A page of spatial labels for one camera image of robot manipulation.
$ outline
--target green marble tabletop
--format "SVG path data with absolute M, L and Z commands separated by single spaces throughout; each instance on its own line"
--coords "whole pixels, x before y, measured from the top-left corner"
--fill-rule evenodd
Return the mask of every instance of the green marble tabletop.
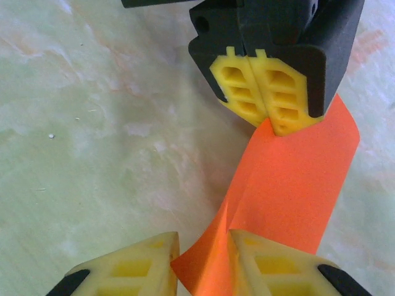
M 188 54 L 196 4 L 0 0 L 0 296 L 209 225 L 254 129 Z M 339 88 L 361 142 L 319 250 L 374 295 L 395 295 L 394 15 L 366 0 Z

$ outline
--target marble surface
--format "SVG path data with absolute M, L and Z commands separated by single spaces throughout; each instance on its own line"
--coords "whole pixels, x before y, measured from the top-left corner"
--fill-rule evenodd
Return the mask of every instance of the marble surface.
M 194 5 L 0 0 L 0 296 L 210 223 L 253 128 L 188 55 Z M 394 15 L 366 0 L 339 88 L 361 143 L 319 250 L 374 295 L 395 295 Z

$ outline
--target orange paper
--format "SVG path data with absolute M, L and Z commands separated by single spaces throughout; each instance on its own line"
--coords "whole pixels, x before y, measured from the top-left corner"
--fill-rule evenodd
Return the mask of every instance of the orange paper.
M 358 143 L 356 124 L 339 96 L 323 122 L 290 136 L 276 137 L 265 121 L 212 224 L 172 263 L 180 281 L 193 295 L 231 295 L 229 229 L 315 253 Z

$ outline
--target clamp jaw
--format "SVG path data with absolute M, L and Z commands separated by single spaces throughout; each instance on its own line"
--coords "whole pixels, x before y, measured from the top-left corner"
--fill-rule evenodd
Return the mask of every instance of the clamp jaw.
M 138 7 L 190 0 L 122 0 Z M 205 0 L 189 53 L 220 102 L 285 136 L 323 120 L 343 79 L 364 0 Z
M 228 237 L 234 296 L 372 296 L 324 258 L 247 231 Z M 162 233 L 77 265 L 46 296 L 177 296 L 179 254 L 178 233 Z

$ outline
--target yellow plastic pad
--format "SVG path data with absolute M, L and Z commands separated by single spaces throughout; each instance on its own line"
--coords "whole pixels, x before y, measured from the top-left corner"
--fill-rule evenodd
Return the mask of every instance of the yellow plastic pad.
M 177 232 L 166 232 L 74 267 L 90 270 L 73 296 L 175 296 L 170 262 L 180 254 Z
M 228 249 L 233 296 L 339 296 L 317 266 L 332 262 L 243 230 L 231 230 Z
M 267 113 L 247 58 L 236 56 L 235 48 L 227 47 L 227 55 L 219 55 L 210 69 L 228 101 L 220 102 L 258 127 Z
M 309 116 L 307 78 L 262 49 L 249 57 L 274 133 L 286 136 L 323 120 Z
M 211 65 L 228 103 L 221 103 L 254 126 L 270 118 L 274 133 L 286 136 L 323 120 L 309 116 L 307 78 L 263 49 L 257 57 L 235 56 L 227 47 Z

